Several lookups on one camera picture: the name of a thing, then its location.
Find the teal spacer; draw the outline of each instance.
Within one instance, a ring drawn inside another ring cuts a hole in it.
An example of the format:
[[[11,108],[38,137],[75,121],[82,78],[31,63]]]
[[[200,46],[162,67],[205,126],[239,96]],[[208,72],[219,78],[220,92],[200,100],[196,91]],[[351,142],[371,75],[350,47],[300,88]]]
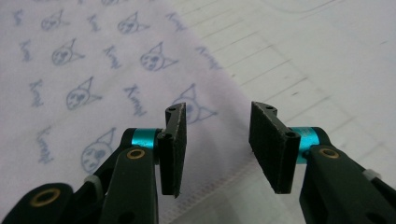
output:
[[[306,164],[303,154],[314,145],[319,145],[318,134],[311,127],[292,127],[293,131],[301,136],[300,147],[297,157],[297,164]]]
[[[132,145],[154,149],[157,129],[136,129],[132,136]]]

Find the handwritten word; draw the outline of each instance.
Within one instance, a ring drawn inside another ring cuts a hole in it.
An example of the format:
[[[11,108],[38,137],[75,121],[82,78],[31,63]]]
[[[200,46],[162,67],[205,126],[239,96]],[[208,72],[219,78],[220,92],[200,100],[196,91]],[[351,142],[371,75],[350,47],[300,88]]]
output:
[[[134,104],[134,116],[142,117],[145,115],[147,111],[143,109],[140,100],[137,98],[137,94],[140,93],[137,85],[134,84],[131,88],[125,88],[124,91],[128,92],[128,98]]]
[[[118,68],[120,68],[122,66],[119,63],[119,60],[117,59],[117,56],[114,54],[116,52],[116,47],[114,47],[114,45],[112,45],[108,49],[104,49],[103,52],[111,60],[111,68],[118,69]]]
[[[20,43],[21,50],[23,52],[23,62],[29,62],[32,61],[32,57],[30,56],[30,51],[28,47],[30,46],[30,39],[26,40],[25,42]]]
[[[13,15],[14,15],[14,20],[15,20],[15,25],[16,26],[21,25],[22,24],[21,16],[23,15],[23,10],[20,9],[20,10],[14,12]]]
[[[29,86],[30,86],[30,91],[34,96],[34,101],[32,103],[32,106],[39,107],[43,105],[44,103],[41,102],[40,92],[38,91],[38,87],[43,86],[43,80],[40,79],[37,82],[30,83]]]
[[[50,134],[50,126],[43,131],[37,134],[37,138],[35,139],[38,145],[40,146],[40,160],[38,162],[47,164],[50,161],[53,161],[53,158],[50,156],[49,145],[47,144],[46,140],[44,139],[45,135]]]
[[[219,65],[216,59],[212,55],[210,55],[210,53],[207,51],[205,47],[198,47],[195,48],[195,50],[197,50],[200,55],[204,56],[207,60],[209,60],[210,69],[214,69],[214,70],[222,69],[222,67]]]
[[[93,14],[87,20],[90,23],[90,25],[92,26],[92,31],[94,31],[94,32],[100,31],[100,28],[99,28],[98,23],[96,21],[96,14]]]
[[[181,23],[176,12],[165,15],[169,21],[171,21],[176,26],[176,32],[187,30],[188,28]]]

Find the lined paper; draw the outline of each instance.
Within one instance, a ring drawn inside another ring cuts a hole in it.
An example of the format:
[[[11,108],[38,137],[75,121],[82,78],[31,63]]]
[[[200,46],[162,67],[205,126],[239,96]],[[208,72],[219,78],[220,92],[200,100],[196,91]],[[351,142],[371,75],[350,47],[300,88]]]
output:
[[[249,99],[277,107],[289,126],[323,128],[396,188],[394,2],[172,3]],[[256,169],[175,223],[304,223],[297,201],[304,167],[289,198],[263,194],[271,189]]]

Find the screw hole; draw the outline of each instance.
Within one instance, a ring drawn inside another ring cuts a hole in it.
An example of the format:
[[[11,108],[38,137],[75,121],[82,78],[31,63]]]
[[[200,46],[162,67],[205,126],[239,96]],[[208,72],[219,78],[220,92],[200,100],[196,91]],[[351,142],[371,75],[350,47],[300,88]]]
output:
[[[286,136],[287,136],[287,137],[295,137],[295,136],[296,136],[296,133],[294,133],[294,132],[288,132],[288,133],[286,133]]]
[[[303,152],[303,155],[302,155],[302,156],[303,156],[304,159],[307,160],[307,159],[308,159],[308,156],[309,156],[309,150]]]
[[[133,212],[124,212],[119,216],[120,224],[128,224],[134,222],[134,213]]]
[[[163,133],[163,138],[164,139],[170,139],[170,138],[172,138],[172,134],[171,133]]]
[[[338,159],[340,157],[340,155],[332,150],[332,149],[328,149],[328,148],[322,148],[319,153],[321,153],[323,156],[327,157],[327,158],[331,158],[331,159]]]
[[[143,149],[133,149],[126,154],[126,157],[131,160],[137,160],[144,157],[146,152]]]
[[[367,213],[366,216],[375,224],[387,224],[387,221],[377,213]]]
[[[33,207],[41,207],[52,203],[61,195],[59,189],[45,189],[39,193],[30,201],[30,205]]]

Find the cat face drawing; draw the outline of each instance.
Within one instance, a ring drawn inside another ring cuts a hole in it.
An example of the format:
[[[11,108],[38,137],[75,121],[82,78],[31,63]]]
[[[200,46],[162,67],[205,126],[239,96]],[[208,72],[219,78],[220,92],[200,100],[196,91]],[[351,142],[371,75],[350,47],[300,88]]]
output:
[[[115,128],[111,129],[95,142],[85,147],[81,154],[81,165],[88,174],[93,174],[102,161],[112,153],[111,142],[113,141],[115,130]]]
[[[68,22],[62,21],[63,12],[64,12],[63,10],[60,10],[59,12],[45,18],[41,22],[41,29],[43,29],[44,31],[52,31],[61,25],[68,25],[69,24]]]
[[[163,42],[152,48],[148,53],[143,54],[140,58],[140,63],[143,67],[154,72],[177,62],[178,60],[172,60],[163,55]]]
[[[64,65],[66,63],[71,63],[75,60],[84,58],[84,55],[78,54],[73,51],[73,45],[75,43],[76,39],[74,38],[73,40],[65,43],[63,46],[60,48],[56,49],[52,53],[52,62],[55,65]]]
[[[186,121],[188,124],[195,123],[199,120],[207,119],[214,115],[217,115],[217,112],[212,111],[204,106],[201,106],[197,101],[197,96],[195,93],[195,84],[191,84],[191,86],[183,93],[180,94],[179,98],[177,98],[172,105],[186,103]]]
[[[102,99],[101,96],[91,95],[90,87],[93,77],[79,85],[76,89],[67,94],[66,105],[69,110],[75,110],[83,105],[87,105],[95,100]]]
[[[137,12],[128,17],[126,20],[121,21],[119,23],[119,31],[120,33],[122,33],[123,35],[129,35],[129,34],[133,34],[139,31],[143,31],[149,28],[148,25],[139,23],[137,21]]]

